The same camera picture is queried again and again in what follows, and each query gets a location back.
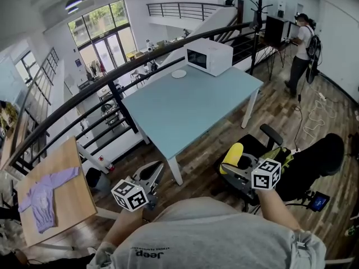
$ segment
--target coat rack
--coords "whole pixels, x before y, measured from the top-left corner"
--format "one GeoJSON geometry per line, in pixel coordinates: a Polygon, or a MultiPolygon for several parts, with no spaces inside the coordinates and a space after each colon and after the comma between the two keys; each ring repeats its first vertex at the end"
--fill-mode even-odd
{"type": "Polygon", "coordinates": [[[258,2],[254,2],[253,0],[250,0],[250,1],[257,7],[257,10],[251,8],[251,10],[253,10],[255,13],[254,19],[253,19],[253,24],[252,24],[252,27],[255,28],[254,48],[253,48],[253,52],[252,52],[252,65],[251,65],[251,70],[249,73],[250,75],[252,75],[253,70],[254,70],[254,65],[256,62],[256,54],[257,54],[258,41],[259,41],[259,32],[263,26],[262,13],[268,14],[268,12],[263,12],[263,9],[273,6],[273,4],[263,6],[263,0],[258,0],[258,2]]]}

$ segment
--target yellow cushion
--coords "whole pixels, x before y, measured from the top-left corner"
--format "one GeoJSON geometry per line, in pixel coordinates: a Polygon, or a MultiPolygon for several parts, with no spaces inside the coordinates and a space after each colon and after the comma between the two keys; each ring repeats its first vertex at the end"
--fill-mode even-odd
{"type": "MultiPolygon", "coordinates": [[[[243,154],[243,144],[237,142],[235,143],[227,152],[225,158],[222,163],[231,164],[237,166],[241,156],[243,154]]],[[[221,174],[227,174],[222,167],[219,168],[221,174]]]]}

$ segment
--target jeep logo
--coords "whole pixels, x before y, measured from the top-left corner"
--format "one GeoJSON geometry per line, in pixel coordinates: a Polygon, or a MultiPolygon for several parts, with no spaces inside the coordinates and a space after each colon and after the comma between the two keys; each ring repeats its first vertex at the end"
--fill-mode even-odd
{"type": "Polygon", "coordinates": [[[136,256],[142,256],[142,257],[145,257],[145,258],[157,258],[157,259],[160,259],[161,254],[163,254],[163,252],[147,253],[147,252],[144,252],[143,250],[139,250],[139,251],[136,250],[136,256]]]}

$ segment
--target microwave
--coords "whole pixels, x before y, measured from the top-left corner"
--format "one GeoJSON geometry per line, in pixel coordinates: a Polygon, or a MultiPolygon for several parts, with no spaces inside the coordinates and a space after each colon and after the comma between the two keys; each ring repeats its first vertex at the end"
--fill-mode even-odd
{"type": "Polygon", "coordinates": [[[184,46],[186,63],[213,76],[231,68],[233,48],[209,39],[198,39],[184,46]]]}

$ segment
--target white plate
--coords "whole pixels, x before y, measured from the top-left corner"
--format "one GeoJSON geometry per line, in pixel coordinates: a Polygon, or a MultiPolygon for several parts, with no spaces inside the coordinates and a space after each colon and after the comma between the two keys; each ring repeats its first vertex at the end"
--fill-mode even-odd
{"type": "Polygon", "coordinates": [[[187,74],[187,72],[185,70],[178,69],[178,70],[172,72],[172,77],[174,77],[174,78],[183,78],[186,74],[187,74]]]}

